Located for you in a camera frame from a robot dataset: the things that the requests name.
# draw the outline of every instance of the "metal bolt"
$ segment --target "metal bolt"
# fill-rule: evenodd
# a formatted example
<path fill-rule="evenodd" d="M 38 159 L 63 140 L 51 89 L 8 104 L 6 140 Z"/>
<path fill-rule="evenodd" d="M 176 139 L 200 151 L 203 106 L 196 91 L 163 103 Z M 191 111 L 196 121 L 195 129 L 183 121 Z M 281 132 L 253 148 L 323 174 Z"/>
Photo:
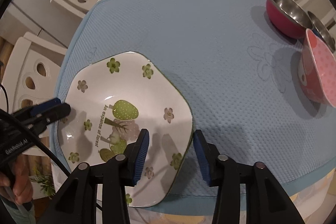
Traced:
<path fill-rule="evenodd" d="M 118 161 L 122 161 L 126 159 L 126 156 L 124 154 L 119 154 L 119 155 L 116 155 L 115 159 Z"/>
<path fill-rule="evenodd" d="M 229 159 L 228 156 L 226 156 L 225 154 L 219 154 L 217 157 L 220 161 L 226 161 Z"/>
<path fill-rule="evenodd" d="M 261 161 L 256 162 L 255 166 L 259 169 L 264 169 L 266 167 L 266 165 Z"/>
<path fill-rule="evenodd" d="M 85 170 L 88 167 L 88 164 L 86 162 L 82 162 L 79 164 L 78 169 L 79 170 Z"/>

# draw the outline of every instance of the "chair cutout hole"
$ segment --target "chair cutout hole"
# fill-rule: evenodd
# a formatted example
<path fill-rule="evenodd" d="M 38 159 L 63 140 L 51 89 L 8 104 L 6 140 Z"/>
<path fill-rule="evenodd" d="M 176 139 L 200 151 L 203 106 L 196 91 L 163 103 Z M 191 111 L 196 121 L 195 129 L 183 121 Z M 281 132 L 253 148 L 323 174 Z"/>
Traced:
<path fill-rule="evenodd" d="M 35 89 L 35 83 L 31 77 L 26 78 L 26 86 L 28 87 L 28 89 L 31 89 L 31 90 Z"/>
<path fill-rule="evenodd" d="M 87 0 L 77 0 L 79 3 L 85 3 Z"/>
<path fill-rule="evenodd" d="M 37 66 L 36 66 L 36 70 L 37 72 L 42 75 L 42 76 L 47 76 L 47 73 L 45 71 L 45 67 L 43 66 L 42 63 L 38 63 Z"/>
<path fill-rule="evenodd" d="M 21 102 L 21 108 L 25 108 L 27 106 L 32 106 L 33 105 L 33 101 L 30 99 L 24 99 Z"/>

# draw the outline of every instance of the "stainless steel bowl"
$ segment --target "stainless steel bowl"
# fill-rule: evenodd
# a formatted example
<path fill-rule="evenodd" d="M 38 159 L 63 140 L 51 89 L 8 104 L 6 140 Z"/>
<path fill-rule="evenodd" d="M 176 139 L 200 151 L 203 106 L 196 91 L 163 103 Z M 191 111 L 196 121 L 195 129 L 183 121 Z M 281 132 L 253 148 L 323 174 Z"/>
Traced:
<path fill-rule="evenodd" d="M 310 17 L 311 21 L 313 22 L 314 29 L 320 34 L 320 37 L 331 50 L 332 53 L 335 52 L 335 41 L 331 37 L 328 29 L 323 25 L 323 23 L 314 15 L 312 12 L 308 11 L 308 16 Z"/>
<path fill-rule="evenodd" d="M 299 24 L 304 29 L 313 29 L 313 23 L 311 22 L 307 13 L 299 6 L 294 0 L 273 0 L 278 10 L 284 15 L 289 17 L 293 23 Z"/>

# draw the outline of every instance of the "green plant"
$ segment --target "green plant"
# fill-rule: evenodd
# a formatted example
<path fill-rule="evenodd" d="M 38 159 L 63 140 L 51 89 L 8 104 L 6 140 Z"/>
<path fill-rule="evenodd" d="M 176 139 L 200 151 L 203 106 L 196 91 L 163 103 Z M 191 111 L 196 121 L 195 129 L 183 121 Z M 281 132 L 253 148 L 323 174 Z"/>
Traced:
<path fill-rule="evenodd" d="M 36 168 L 34 168 L 34 173 L 35 173 L 36 176 L 31 177 L 30 181 L 40 184 L 40 186 L 42 187 L 43 193 L 46 196 L 48 196 L 49 198 L 51 198 L 53 195 L 55 195 L 55 187 L 54 187 L 54 184 L 53 184 L 53 177 L 49 176 L 49 175 L 41 174 L 40 171 L 37 170 Z"/>

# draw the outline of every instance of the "blue placemat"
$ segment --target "blue placemat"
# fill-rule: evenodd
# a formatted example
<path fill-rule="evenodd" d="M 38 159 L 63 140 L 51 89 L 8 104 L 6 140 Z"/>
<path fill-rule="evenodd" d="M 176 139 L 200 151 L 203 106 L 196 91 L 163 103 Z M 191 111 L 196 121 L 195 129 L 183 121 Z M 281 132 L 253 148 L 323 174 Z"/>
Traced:
<path fill-rule="evenodd" d="M 86 15 L 62 64 L 55 96 L 91 63 L 125 51 L 147 56 L 181 91 L 195 127 L 234 160 L 263 161 L 289 195 L 335 166 L 335 110 L 299 86 L 301 44 L 269 22 L 266 0 L 102 0 Z M 65 164 L 51 128 L 50 146 Z M 152 210 L 210 215 L 191 146 L 167 198 Z"/>

